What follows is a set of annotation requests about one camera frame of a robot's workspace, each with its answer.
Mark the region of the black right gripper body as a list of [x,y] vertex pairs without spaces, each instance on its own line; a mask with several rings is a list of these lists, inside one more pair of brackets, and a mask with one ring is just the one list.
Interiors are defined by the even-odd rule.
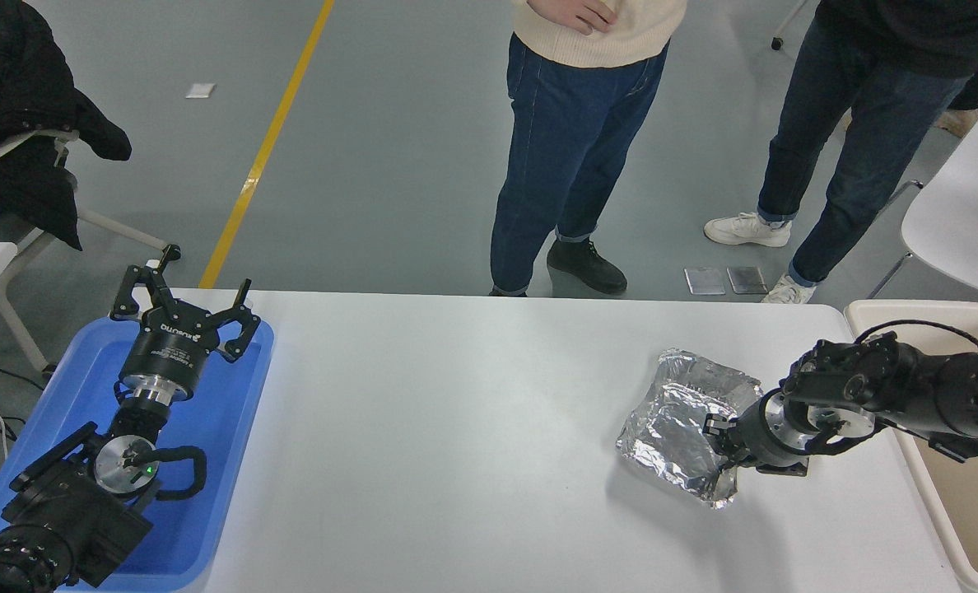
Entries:
[[786,468],[786,455],[766,420],[769,402],[771,398],[760,398],[738,417],[736,434],[741,443],[737,453],[731,455],[734,465],[764,470]]

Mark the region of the person's hand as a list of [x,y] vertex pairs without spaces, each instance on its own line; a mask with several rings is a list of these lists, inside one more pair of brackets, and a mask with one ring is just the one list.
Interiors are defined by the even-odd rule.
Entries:
[[542,19],[584,36],[606,33],[617,22],[617,12],[603,1],[530,0],[526,5]]

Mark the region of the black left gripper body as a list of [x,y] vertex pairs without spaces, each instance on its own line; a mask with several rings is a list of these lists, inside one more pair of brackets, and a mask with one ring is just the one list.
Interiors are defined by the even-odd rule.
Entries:
[[136,338],[120,372],[124,385],[159,376],[178,390],[195,390],[204,365],[221,342],[207,309],[177,301],[177,309],[158,306],[144,312]]

